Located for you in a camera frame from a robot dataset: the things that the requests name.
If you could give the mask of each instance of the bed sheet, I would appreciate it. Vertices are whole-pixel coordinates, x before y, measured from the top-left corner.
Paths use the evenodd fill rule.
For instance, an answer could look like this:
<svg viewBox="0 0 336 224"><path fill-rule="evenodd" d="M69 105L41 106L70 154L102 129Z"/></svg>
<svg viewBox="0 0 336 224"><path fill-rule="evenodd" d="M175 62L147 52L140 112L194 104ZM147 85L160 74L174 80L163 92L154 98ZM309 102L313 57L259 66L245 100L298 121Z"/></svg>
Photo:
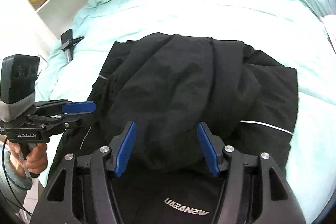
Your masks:
<svg viewBox="0 0 336 224"><path fill-rule="evenodd" d="M311 223L336 185L336 57L316 11L333 7L321 1L328 0L89 0L72 25L74 37L85 38L69 64L58 42L37 80L36 100L86 100L115 41L155 32L244 41L297 69L299 112L287 180ZM42 184L60 137L48 144Z"/></svg>

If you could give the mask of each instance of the gray sleeve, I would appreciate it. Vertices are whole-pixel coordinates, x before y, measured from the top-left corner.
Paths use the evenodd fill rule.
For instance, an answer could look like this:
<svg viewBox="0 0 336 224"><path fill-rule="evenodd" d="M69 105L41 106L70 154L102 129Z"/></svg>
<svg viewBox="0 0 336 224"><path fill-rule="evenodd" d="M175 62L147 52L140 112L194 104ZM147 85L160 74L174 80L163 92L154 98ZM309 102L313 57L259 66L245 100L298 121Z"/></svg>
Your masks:
<svg viewBox="0 0 336 224"><path fill-rule="evenodd" d="M6 173L7 173L7 176L9 178L9 183L10 183L17 199L21 202L21 204L23 204L24 200L25 200L25 197L26 197L26 194L27 194L27 190L24 190L24 189L31 189L33 183L31 181L31 179L22 178L18 174L16 174L16 172L13 170L13 168L11 166L11 163L9 161L9 156L10 155L11 155L11 153L8 152L8 151L5 152L5 155L4 155L4 163L5 163ZM18 186L20 186L23 189L21 189L20 187L18 187L14 183L12 183L11 180L14 181ZM13 194L11 192L11 189L8 186L8 183L7 183L7 180L6 180L6 177L5 177L5 172L2 168L2 165L1 165L1 168L0 168L0 189L1 189L5 198L8 198L11 202L20 206L17 203L17 201L15 200L15 197L13 196ZM10 202L8 202L8 203L13 208L13 210L16 213L18 213L18 211L20 209Z"/></svg>

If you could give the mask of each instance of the human hand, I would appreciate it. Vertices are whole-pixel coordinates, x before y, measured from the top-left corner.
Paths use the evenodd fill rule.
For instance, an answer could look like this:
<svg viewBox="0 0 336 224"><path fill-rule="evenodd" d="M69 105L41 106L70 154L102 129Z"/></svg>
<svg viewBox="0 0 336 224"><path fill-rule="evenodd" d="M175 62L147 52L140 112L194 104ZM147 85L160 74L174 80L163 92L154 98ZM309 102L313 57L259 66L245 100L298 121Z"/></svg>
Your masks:
<svg viewBox="0 0 336 224"><path fill-rule="evenodd" d="M10 162L12 167L20 177L26 177L24 168L34 174L40 174L47 168L47 145L45 143L38 143L23 162L21 162L19 158L19 154L21 153L20 145L17 143L11 143L10 141L7 141L7 145L11 151Z"/></svg>

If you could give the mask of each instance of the white shelf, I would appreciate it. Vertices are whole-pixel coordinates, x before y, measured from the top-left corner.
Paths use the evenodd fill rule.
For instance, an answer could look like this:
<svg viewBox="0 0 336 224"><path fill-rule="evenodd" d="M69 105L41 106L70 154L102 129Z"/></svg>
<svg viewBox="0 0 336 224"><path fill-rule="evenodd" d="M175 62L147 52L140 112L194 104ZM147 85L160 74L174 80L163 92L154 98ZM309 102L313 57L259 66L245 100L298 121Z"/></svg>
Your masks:
<svg viewBox="0 0 336 224"><path fill-rule="evenodd" d="M60 39L68 30L76 13L87 4L88 0L47 0L36 12Z"/></svg>

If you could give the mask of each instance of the metal screw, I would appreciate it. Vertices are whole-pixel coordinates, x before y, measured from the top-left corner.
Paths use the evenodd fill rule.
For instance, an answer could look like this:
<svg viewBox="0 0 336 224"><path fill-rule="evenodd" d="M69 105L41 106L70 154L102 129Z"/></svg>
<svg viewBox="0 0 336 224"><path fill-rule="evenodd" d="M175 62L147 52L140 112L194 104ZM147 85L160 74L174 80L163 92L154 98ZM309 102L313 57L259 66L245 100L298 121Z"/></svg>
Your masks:
<svg viewBox="0 0 336 224"><path fill-rule="evenodd" d="M227 145L226 147L224 147L224 150L226 152L233 152L235 149L233 148L233 146L231 145Z"/></svg>
<svg viewBox="0 0 336 224"><path fill-rule="evenodd" d="M108 146L102 146L101 148L100 148L100 152L102 152L102 153L106 153L107 151L109 151L110 150L110 148L108 147Z"/></svg>
<svg viewBox="0 0 336 224"><path fill-rule="evenodd" d="M66 156L65 156L65 160L72 160L74 158L74 155L73 154L67 154Z"/></svg>
<svg viewBox="0 0 336 224"><path fill-rule="evenodd" d="M269 154L266 153L266 152L263 152L263 153L261 153L261 157L265 160L268 160L269 159Z"/></svg>

